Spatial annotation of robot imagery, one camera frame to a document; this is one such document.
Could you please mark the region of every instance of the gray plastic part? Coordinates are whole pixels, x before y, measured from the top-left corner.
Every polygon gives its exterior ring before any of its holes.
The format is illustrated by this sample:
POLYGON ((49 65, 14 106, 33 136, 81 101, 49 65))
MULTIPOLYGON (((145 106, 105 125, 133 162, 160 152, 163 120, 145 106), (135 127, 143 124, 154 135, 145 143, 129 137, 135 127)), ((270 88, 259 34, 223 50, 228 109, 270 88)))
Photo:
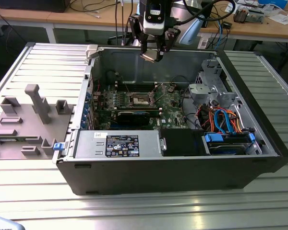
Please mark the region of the gray plastic part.
POLYGON ((1 124, 20 124, 23 120, 19 116, 2 117, 0 119, 1 124))
POLYGON ((32 156, 32 155, 39 155, 40 151, 36 146, 23 146, 23 149, 21 150, 23 155, 25 156, 32 156))
POLYGON ((43 124, 49 124, 51 119, 48 116, 48 109, 46 106, 44 106, 43 100, 39 96, 38 90, 39 86, 37 84, 28 84, 24 92, 31 97, 35 110, 37 111, 43 124))
POLYGON ((57 100, 56 109, 59 115, 69 114, 71 112, 66 100, 57 100))
POLYGON ((16 134, 15 129, 0 129, 0 136, 16 136, 16 134))
POLYGON ((43 139, 41 136, 36 137, 36 138, 26 138, 25 141, 28 142, 29 144, 41 144, 41 143, 43 143, 43 139))
POLYGON ((15 115, 16 111, 14 110, 14 107, 20 106, 17 99, 14 97, 5 97, 0 104, 2 110, 4 113, 9 116, 9 115, 15 115))
POLYGON ((55 143, 57 143, 57 140, 55 140, 55 139, 53 139, 51 145, 48 143, 47 139, 44 139, 44 141, 42 143, 42 149, 46 155, 53 156, 53 154, 54 154, 53 146, 55 143))
MULTIPOLYGON (((65 140, 66 131, 71 118, 73 105, 69 104, 70 114, 58 115, 55 104, 50 104, 50 111, 48 115, 51 118, 51 123, 44 125, 39 116, 34 112, 32 104, 21 104, 19 107, 14 107, 17 112, 17 116, 20 116, 23 120, 20 124, 1 124, 0 129, 15 129, 17 131, 18 141, 13 138, 0 138, 0 160, 18 160, 18 159, 51 159, 52 155, 47 155, 41 148, 40 144, 29 144, 25 139, 19 141, 22 138, 34 138, 41 136, 42 139, 47 139, 51 142, 53 139, 57 142, 63 142, 65 140), (23 146, 37 146, 40 155, 25 156, 21 153, 23 146)), ((6 118, 5 113, 1 113, 1 118, 6 118)))
MULTIPOLYGON (((41 99, 42 99, 42 101, 43 101, 43 105, 44 105, 44 107, 45 107, 47 113, 49 113, 49 111, 50 111, 50 106, 49 106, 49 104, 48 104, 48 102, 47 102, 46 97, 41 97, 41 99)), ((32 105, 32 108, 33 108, 34 112, 37 114, 37 111, 36 111, 34 105, 32 105)))

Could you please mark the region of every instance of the floor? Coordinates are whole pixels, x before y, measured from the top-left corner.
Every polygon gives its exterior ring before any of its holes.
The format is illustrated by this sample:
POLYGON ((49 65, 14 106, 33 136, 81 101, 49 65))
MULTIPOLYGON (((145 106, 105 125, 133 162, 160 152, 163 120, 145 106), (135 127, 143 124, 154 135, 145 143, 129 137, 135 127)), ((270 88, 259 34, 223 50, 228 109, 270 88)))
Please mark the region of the floor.
MULTIPOLYGON (((46 31, 42 28, 22 26, 15 26, 14 28, 27 42, 48 42, 46 31)), ((11 28, 5 26, 3 31, 4 36, 0 37, 0 80, 25 45, 22 39, 11 28)), ((115 36, 115 32, 88 31, 90 42, 86 42, 84 32, 82 30, 56 29, 55 33, 59 43, 70 44, 93 43, 106 45, 108 37, 115 36)), ((197 43, 198 41, 195 41, 194 45, 181 47, 196 49, 197 43)), ((236 46, 236 50, 248 50, 251 43, 251 41, 240 41, 238 46, 236 46)), ((234 44, 235 40, 229 39, 226 43, 225 49, 232 50, 234 44)), ((284 47, 278 46, 275 42, 263 42, 261 45, 257 45, 255 48, 255 51, 263 54, 273 67, 276 67, 280 62, 282 58, 281 53, 283 53, 284 50, 284 47)), ((288 63, 283 68, 281 76, 288 84, 288 63)))

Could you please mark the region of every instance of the blue cable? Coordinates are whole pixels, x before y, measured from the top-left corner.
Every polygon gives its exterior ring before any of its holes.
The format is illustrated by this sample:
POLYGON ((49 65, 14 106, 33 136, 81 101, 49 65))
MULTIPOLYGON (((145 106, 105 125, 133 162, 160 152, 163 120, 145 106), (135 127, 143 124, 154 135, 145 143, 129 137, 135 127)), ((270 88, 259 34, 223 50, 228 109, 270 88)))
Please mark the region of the blue cable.
POLYGON ((219 40, 217 41, 216 47, 215 49, 219 46, 220 42, 221 42, 221 38, 222 38, 222 33, 223 33, 223 29, 222 26, 220 24, 220 21, 217 21, 217 23, 219 24, 219 32, 220 32, 220 36, 219 36, 219 40))
POLYGON ((214 117, 215 126, 216 126, 217 129, 220 130, 223 134, 226 134, 226 132, 225 132, 225 131, 218 125, 218 123, 217 123, 217 115, 218 115, 220 112, 223 112, 224 115, 225 115, 225 120, 226 120, 227 129, 229 130, 230 133, 233 133, 233 132, 234 132, 234 129, 233 129, 233 127, 230 125, 229 116, 228 116, 228 114, 226 113, 225 110, 219 109, 219 110, 217 110, 217 111, 215 112, 215 117, 214 117))

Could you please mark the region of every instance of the wooden table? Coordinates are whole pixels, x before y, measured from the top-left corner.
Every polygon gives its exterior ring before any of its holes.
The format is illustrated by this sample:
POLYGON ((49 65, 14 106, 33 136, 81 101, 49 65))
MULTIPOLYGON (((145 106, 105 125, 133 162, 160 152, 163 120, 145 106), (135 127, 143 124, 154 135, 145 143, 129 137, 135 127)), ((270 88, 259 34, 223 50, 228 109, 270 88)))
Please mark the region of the wooden table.
MULTIPOLYGON (((84 4, 98 2, 98 0, 83 0, 84 4)), ((105 0, 105 2, 97 5, 90 6, 89 9, 100 8, 109 4, 113 1, 105 0)), ((73 7, 82 10, 81 2, 75 2, 73 7)), ((137 4, 133 5, 133 13, 136 12, 137 4)), ((222 12, 226 8, 225 2, 220 2, 217 6, 218 11, 221 15, 225 14, 222 12)), ((131 11, 131 4, 125 3, 124 5, 124 18, 123 23, 127 22, 128 16, 131 11)), ((110 6, 99 10, 99 13, 95 15, 100 16, 96 18, 88 15, 84 12, 76 12, 71 8, 66 9, 65 13, 53 13, 45 11, 24 11, 24 10, 4 10, 0 9, 0 14, 8 20, 12 25, 23 25, 23 26, 35 26, 43 27, 51 43, 56 43, 54 34, 55 28, 65 29, 82 29, 82 30, 101 30, 101 31, 115 31, 115 6, 110 6)), ((244 23, 239 24, 233 22, 233 16, 229 16, 225 21, 232 23, 232 28, 229 34, 229 38, 232 39, 244 39, 244 40, 260 40, 260 41, 277 41, 277 42, 288 42, 288 25, 282 25, 274 22, 271 19, 265 18, 263 24, 259 23, 244 23)), ((122 30, 122 19, 121 19, 121 6, 118 6, 117 13, 118 31, 122 30)), ((0 24, 6 24, 0 18, 0 24)), ((218 29, 214 26, 214 23, 209 23, 207 28, 200 30, 199 36, 201 40, 208 39, 218 33, 218 29)))

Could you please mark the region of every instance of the side panel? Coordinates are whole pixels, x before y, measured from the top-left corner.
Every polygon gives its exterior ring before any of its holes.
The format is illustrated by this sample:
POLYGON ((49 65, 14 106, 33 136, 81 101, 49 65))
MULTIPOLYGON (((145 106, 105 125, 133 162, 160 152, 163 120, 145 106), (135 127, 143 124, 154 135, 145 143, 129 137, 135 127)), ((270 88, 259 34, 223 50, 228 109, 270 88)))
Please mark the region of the side panel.
POLYGON ((278 157, 210 160, 60 162, 77 195, 244 188, 278 157))
POLYGON ((260 128, 267 136, 275 152, 279 156, 282 156, 279 162, 277 163, 278 166, 276 167, 276 170, 280 169, 281 167, 283 167, 285 164, 288 163, 288 149, 286 145, 283 143, 282 139, 275 131, 271 122, 269 121, 269 119, 259 106, 253 94, 250 92, 249 88, 247 87, 247 85, 245 84, 245 82, 243 81, 240 74, 235 69, 228 56, 225 54, 225 52, 219 51, 218 55, 222 61, 221 66, 223 67, 223 70, 227 72, 227 75, 231 79, 231 82, 234 85, 234 87, 237 88, 238 95, 246 103, 246 106, 249 108, 251 113, 256 118, 256 121, 258 122, 260 128))

